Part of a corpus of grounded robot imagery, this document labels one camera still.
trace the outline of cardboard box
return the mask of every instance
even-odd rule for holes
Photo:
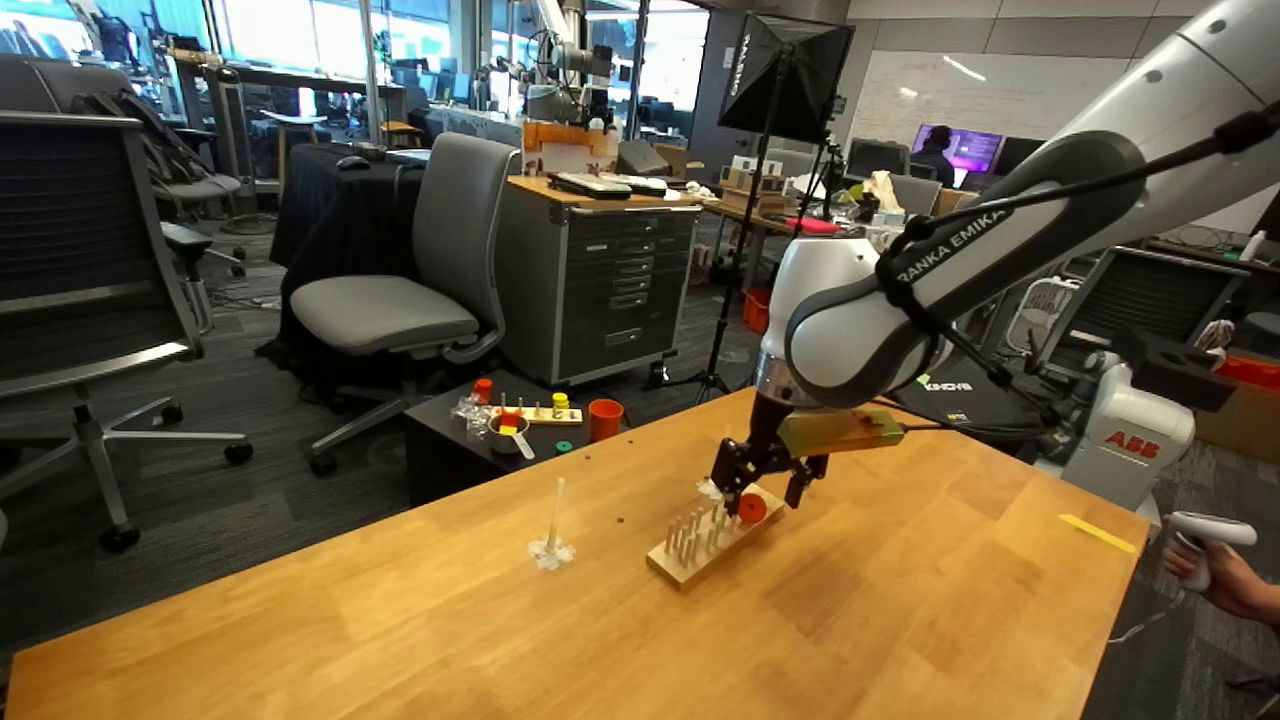
[[[1197,440],[1280,466],[1280,389],[1237,385],[1222,413],[1197,413]]]

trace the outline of white robotic arm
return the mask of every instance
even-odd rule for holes
[[[850,271],[833,276],[829,247],[793,243],[766,335],[759,396],[787,410],[863,404],[919,375],[935,360],[945,326],[1036,268],[1187,226],[1278,183],[1280,136],[1260,129],[1264,116],[1226,129],[1244,112],[1278,112],[1278,36],[1280,4],[1212,4],[1002,179],[976,217],[941,226],[928,242],[884,257],[876,271],[850,260]],[[1212,136],[1226,147],[1252,147],[1146,176],[1151,162]],[[1125,173],[1133,179],[1101,192],[1012,208],[1029,192]]]

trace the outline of gray carpet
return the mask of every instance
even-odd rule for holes
[[[97,389],[97,404],[111,416],[173,392],[190,413],[183,430],[253,434],[253,466],[229,470],[219,448],[118,448],[111,455],[130,503],[145,527],[142,545],[124,555],[108,555],[97,545],[103,507],[85,466],[67,466],[50,483],[9,499],[13,527],[0,554],[0,671],[23,645],[52,642],[410,507],[405,444],[394,430],[344,448],[336,478],[316,482],[308,471],[303,440],[331,430],[339,416],[316,404],[291,372],[256,358],[281,330],[281,268],[265,266],[265,242],[253,231],[240,231],[238,247],[253,260],[250,276],[234,279],[223,268],[210,266],[216,289],[210,358],[108,380]],[[692,283],[678,333],[671,375],[698,375],[706,370],[717,314],[722,289]],[[722,375],[744,385],[758,360],[753,352],[758,342],[733,318]],[[706,385],[645,389],[645,370],[582,389],[582,396],[586,392],[621,396],[631,426],[717,396]],[[63,426],[67,396],[56,392],[0,410],[0,438],[33,430],[61,434]],[[1167,507],[1212,507],[1252,519],[1264,545],[1247,555],[1269,578],[1280,578],[1278,483],[1278,470],[1197,448],[1167,471],[1159,498]],[[1159,618],[1167,600],[1174,589],[1156,572],[1156,554],[1147,554],[1117,632]],[[1269,678],[1278,668],[1278,636],[1229,619],[1201,600],[1186,600],[1163,619],[1147,625],[1147,632],[1110,653],[1089,716],[1247,716],[1260,697],[1237,692],[1229,681]]]

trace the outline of wooden table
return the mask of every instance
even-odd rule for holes
[[[747,399],[27,650],[9,720],[1079,716],[1146,526],[956,434],[833,455],[799,511],[659,580],[645,554]],[[538,572],[557,478],[577,565]]]

